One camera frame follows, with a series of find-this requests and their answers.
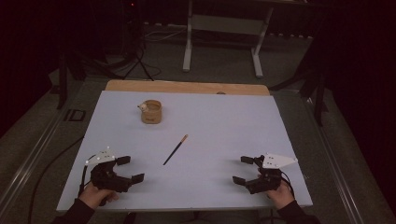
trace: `cable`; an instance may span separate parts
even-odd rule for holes
[[[153,34],[169,34],[169,33],[175,33],[175,31],[166,31],[165,29],[163,29],[161,31],[152,31],[148,34],[145,34],[144,37],[147,37],[147,36],[153,35]]]
[[[262,223],[264,221],[271,221],[271,224],[274,224],[274,220],[285,221],[285,219],[283,219],[282,217],[275,217],[274,216],[274,209],[270,209],[270,216],[269,217],[261,217],[260,218],[260,223]]]
[[[115,78],[115,79],[122,79],[121,76],[118,76],[105,67],[103,67],[101,64],[97,63],[95,60],[85,56],[83,53],[81,53],[79,50],[73,49],[73,53],[75,53],[81,60],[85,61],[89,66],[97,69],[99,72],[101,72],[103,75],[110,77],[110,78]]]
[[[152,77],[156,77],[156,76],[158,76],[158,75],[162,72],[161,68],[159,68],[159,67],[155,67],[155,66],[152,66],[152,65],[149,65],[149,64],[146,64],[146,63],[143,63],[143,64],[144,64],[145,66],[147,66],[147,67],[154,68],[154,69],[157,69],[157,70],[158,70],[158,72],[157,72],[156,74],[151,75]]]
[[[140,58],[143,58],[143,55],[145,54],[145,51],[142,49],[142,55],[140,56]],[[127,78],[129,76],[129,74],[137,67],[137,65],[139,64],[139,61],[137,61],[134,66],[132,66],[131,69],[128,70],[128,72],[125,74],[125,76],[123,77],[123,79],[125,80],[125,78]]]
[[[78,197],[81,195],[82,191],[84,191],[85,188],[85,174],[87,173],[87,168],[88,166],[84,166],[84,170],[82,171],[82,178],[81,178],[81,184],[79,185],[79,190],[78,190]]]
[[[289,177],[288,177],[285,173],[283,173],[283,172],[282,172],[282,175],[284,175],[284,176],[287,178],[287,179],[285,179],[285,178],[282,176],[282,180],[285,181],[285,182],[289,185],[290,193],[291,193],[291,195],[293,196],[293,198],[295,198],[295,196],[294,196],[294,189],[293,189],[293,187],[291,186],[291,182],[290,182]]]
[[[143,70],[145,71],[146,76],[148,76],[149,79],[151,79],[151,81],[154,81],[154,78],[152,78],[151,74],[149,73],[149,71],[146,68],[146,64],[142,62],[142,58],[144,55],[144,50],[142,49],[142,47],[139,46],[139,48],[142,50],[142,56],[139,57],[136,53],[136,59],[137,59],[137,63],[140,63],[140,65],[142,66]],[[129,73],[136,67],[137,63],[128,71],[128,73],[126,74],[125,77],[127,77],[129,75]]]
[[[163,37],[163,38],[160,38],[160,39],[146,39],[147,41],[151,41],[151,42],[158,42],[158,41],[162,41],[162,40],[165,40],[165,39],[167,39],[167,38],[169,38],[169,37],[172,37],[172,36],[174,36],[174,35],[178,35],[178,34],[181,34],[182,32],[184,32],[185,30],[187,30],[186,28],[184,28],[184,29],[182,29],[182,30],[180,30],[180,31],[177,31],[177,32],[175,32],[175,33],[173,33],[173,34],[171,34],[171,35],[167,35],[167,36],[165,36],[165,37]],[[145,36],[148,36],[148,35],[152,35],[152,34],[156,34],[156,33],[168,33],[168,32],[151,32],[151,33],[149,33],[149,34],[147,34],[147,35],[145,35]]]
[[[81,141],[84,138],[84,136],[80,137],[76,142],[74,142],[72,145],[70,145],[69,147],[65,148],[63,151],[61,151],[54,159],[52,159],[52,161],[46,166],[46,168],[44,168],[43,172],[41,172],[40,177],[38,178],[37,182],[35,183],[35,188],[33,189],[33,193],[32,193],[32,198],[30,200],[30,206],[29,206],[29,216],[27,219],[27,223],[31,224],[32,223],[32,212],[33,212],[33,205],[35,202],[35,193],[37,192],[38,189],[38,185],[40,184],[41,179],[44,176],[44,173],[47,172],[47,170],[50,168],[50,166],[56,161],[58,160],[58,158],[60,158],[67,150],[69,150],[71,147],[73,147],[75,144],[77,144],[79,141]]]

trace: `wooden cup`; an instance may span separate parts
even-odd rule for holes
[[[157,124],[161,122],[163,117],[163,106],[161,105],[161,102],[156,100],[147,100],[142,105],[146,105],[139,106],[142,110],[141,118],[144,123]]]

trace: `black cable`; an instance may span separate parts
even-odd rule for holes
[[[149,65],[149,64],[146,64],[146,63],[143,63],[143,64],[144,64],[145,66],[147,66],[147,67],[154,68],[154,69],[157,69],[157,70],[158,70],[158,72],[157,72],[156,74],[151,75],[152,77],[156,77],[156,76],[158,76],[158,75],[162,72],[161,68],[159,68],[159,67],[155,67],[155,66],[152,66],[152,65]]]
[[[285,173],[283,173],[283,172],[282,172],[282,175],[284,175],[284,176],[287,178],[287,179],[285,179],[285,178],[282,176],[282,180],[285,181],[285,182],[289,185],[290,193],[291,193],[291,195],[293,196],[293,198],[295,198],[295,197],[294,197],[294,189],[293,189],[293,187],[291,186],[291,182],[290,182],[289,177],[288,177]]]
[[[274,216],[274,210],[270,209],[270,216],[269,217],[262,217],[260,218],[260,222],[264,222],[264,221],[271,221],[272,224],[274,224],[274,220],[282,220],[285,221],[285,219],[283,219],[282,217],[275,217]]]
[[[31,224],[32,223],[32,212],[33,212],[33,205],[35,202],[35,193],[37,192],[38,189],[38,185],[40,184],[40,181],[42,179],[42,177],[44,176],[44,173],[47,172],[47,170],[50,168],[50,166],[56,161],[58,160],[58,158],[60,158],[67,150],[69,150],[71,147],[73,147],[75,144],[77,144],[79,141],[81,141],[84,138],[84,136],[80,137],[76,142],[74,142],[72,145],[70,145],[69,147],[65,148],[63,151],[61,151],[54,159],[52,159],[52,161],[46,166],[46,168],[44,168],[43,172],[41,172],[40,177],[38,178],[37,182],[35,183],[35,188],[33,189],[33,193],[32,193],[32,198],[30,200],[30,206],[29,206],[29,216],[27,219],[27,223]]]
[[[136,54],[136,58],[139,61],[140,65],[142,66],[143,70],[145,71],[146,76],[148,76],[148,78],[151,79],[151,81],[154,81],[154,78],[152,78],[152,76],[149,74],[148,70],[146,69],[146,66],[142,62],[143,54],[142,54],[142,58],[139,58],[139,56],[137,56],[137,54]]]
[[[81,53],[79,50],[73,49],[73,53],[75,53],[76,56],[78,56],[81,60],[85,61],[85,63],[92,68],[97,69],[99,72],[101,72],[103,75],[109,78],[115,78],[115,79],[122,79],[121,76],[118,76],[111,71],[109,71],[107,68],[103,67],[101,64],[97,63],[95,60],[91,59],[90,57],[84,55]]]
[[[143,55],[145,54],[145,51],[142,49],[142,55],[140,56],[140,59],[143,58]],[[134,64],[134,66],[132,66],[132,68],[125,74],[125,76],[123,77],[123,79],[127,78],[129,76],[129,74],[137,67],[137,65],[139,64],[139,62],[136,62]]]
[[[84,170],[82,171],[82,178],[81,178],[81,184],[79,185],[79,190],[78,190],[78,197],[81,195],[82,191],[85,189],[85,174],[87,173],[87,167],[84,166]]]
[[[127,53],[123,60],[116,62],[116,63],[111,63],[111,64],[102,64],[102,66],[105,68],[108,68],[108,69],[120,68],[120,67],[126,66],[133,58],[134,58],[133,54]]]

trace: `gray floor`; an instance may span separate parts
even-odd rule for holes
[[[148,38],[161,39],[161,36]],[[218,43],[204,42],[201,38],[196,38],[194,42],[191,71],[183,73],[184,43],[180,36],[147,42],[143,61],[162,70],[154,79],[273,86],[293,75],[310,40],[266,37],[260,54],[264,72],[262,79],[254,76],[250,51],[245,44],[219,46]],[[117,72],[125,74],[127,70],[125,68]],[[158,70],[148,67],[148,71],[155,74]],[[145,78],[142,68],[137,66],[127,79]],[[56,110],[57,95],[44,95],[0,139],[1,205],[7,205],[1,207],[0,222],[27,222],[29,203],[41,172],[58,153],[84,135],[99,94],[107,82],[107,78],[94,73],[90,73],[84,82],[71,81],[70,96],[64,110]],[[316,215],[323,224],[396,223],[332,93],[328,90],[325,92],[327,112],[322,114],[324,125],[320,128],[313,121],[309,100],[302,99],[297,92],[300,85],[296,83],[272,94],[314,203],[304,210]],[[63,121],[67,109],[86,110],[87,117],[82,122]],[[59,215],[55,208],[79,144],[67,150],[43,176],[35,193],[33,223],[48,223]],[[37,163],[27,170],[19,170],[32,151],[40,150],[43,153],[38,156]],[[22,173],[27,174],[24,179],[13,178],[15,174]],[[16,180],[24,188],[7,190]],[[124,216],[120,213],[98,212],[91,223],[122,223]]]

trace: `white tabletop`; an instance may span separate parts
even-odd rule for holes
[[[146,100],[163,105],[160,124],[145,124],[137,107]],[[166,165],[182,137],[189,137]],[[272,96],[103,91],[67,179],[57,210],[65,211],[78,194],[82,170],[90,156],[110,147],[131,162],[115,166],[124,177],[145,174],[107,211],[176,211],[251,209],[273,206],[263,193],[250,195],[233,183],[233,175],[257,178],[257,166],[241,156],[266,152],[294,158]],[[87,172],[87,181],[91,166]],[[294,187],[299,205],[312,205],[297,163],[281,169]]]

